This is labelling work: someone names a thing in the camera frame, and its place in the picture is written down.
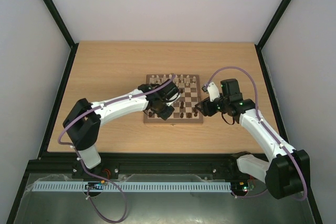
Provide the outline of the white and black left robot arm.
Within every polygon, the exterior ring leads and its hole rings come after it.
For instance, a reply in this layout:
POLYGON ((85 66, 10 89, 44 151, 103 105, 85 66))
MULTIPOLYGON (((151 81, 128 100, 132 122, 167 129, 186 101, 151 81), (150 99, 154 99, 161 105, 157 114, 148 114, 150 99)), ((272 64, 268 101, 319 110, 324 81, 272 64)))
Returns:
POLYGON ((96 148, 99 130, 108 122, 122 116, 142 111, 150 111, 162 120, 167 120, 174 112, 173 103, 180 98, 180 89, 170 79, 163 84, 142 84, 133 91, 110 100, 76 102, 63 122, 68 134, 69 145, 78 153, 87 169, 101 163, 96 148))

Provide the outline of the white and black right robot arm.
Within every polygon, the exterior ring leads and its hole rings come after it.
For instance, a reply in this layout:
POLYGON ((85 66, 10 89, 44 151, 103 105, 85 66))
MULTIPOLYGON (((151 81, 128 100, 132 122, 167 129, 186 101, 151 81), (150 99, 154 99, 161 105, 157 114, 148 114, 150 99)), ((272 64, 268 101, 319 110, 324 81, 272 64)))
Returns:
POLYGON ((264 151, 263 161, 247 152, 236 155, 229 164, 229 172, 239 178, 244 174, 260 180, 276 199, 303 193, 308 195, 310 182, 310 160, 304 150, 296 150, 287 143, 265 120, 257 108, 257 101, 244 99, 236 79, 221 81, 220 87, 210 82, 202 87, 208 98, 195 107, 204 116, 216 113, 227 114, 233 122, 240 124, 255 139, 264 151))

